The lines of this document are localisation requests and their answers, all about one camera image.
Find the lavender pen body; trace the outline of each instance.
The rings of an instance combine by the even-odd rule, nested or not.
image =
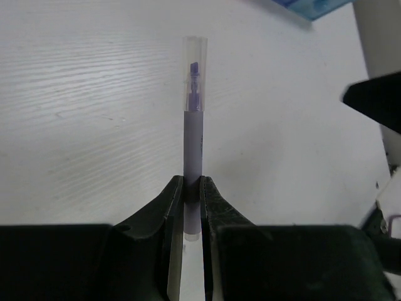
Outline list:
[[[199,239],[207,39],[184,38],[184,237]]]

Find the white table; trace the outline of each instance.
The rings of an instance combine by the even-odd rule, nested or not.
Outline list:
[[[389,174],[377,124],[339,101],[367,77],[352,7],[310,25],[258,1],[3,1],[0,223],[117,223],[180,174],[195,34],[222,195],[255,223],[358,224]],[[182,300],[202,297],[199,247]]]

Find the blue object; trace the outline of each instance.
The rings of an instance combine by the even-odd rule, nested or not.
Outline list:
[[[296,14],[314,21],[354,0],[273,0]]]

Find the pen cap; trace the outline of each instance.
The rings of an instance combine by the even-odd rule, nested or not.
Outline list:
[[[205,110],[207,38],[184,38],[184,110]]]

